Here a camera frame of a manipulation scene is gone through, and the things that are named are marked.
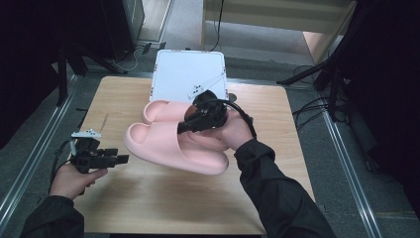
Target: black jacket sleeve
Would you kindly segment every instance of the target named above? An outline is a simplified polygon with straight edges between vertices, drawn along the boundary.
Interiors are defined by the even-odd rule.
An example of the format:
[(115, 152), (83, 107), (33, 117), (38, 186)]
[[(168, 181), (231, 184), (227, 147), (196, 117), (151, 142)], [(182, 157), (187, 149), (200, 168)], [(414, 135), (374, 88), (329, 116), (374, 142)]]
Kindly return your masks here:
[(274, 163), (274, 150), (256, 139), (235, 153), (241, 184), (257, 208), (269, 238), (336, 237), (299, 182)]
[(73, 201), (66, 197), (47, 197), (28, 216), (21, 238), (83, 237), (84, 218), (73, 205)]

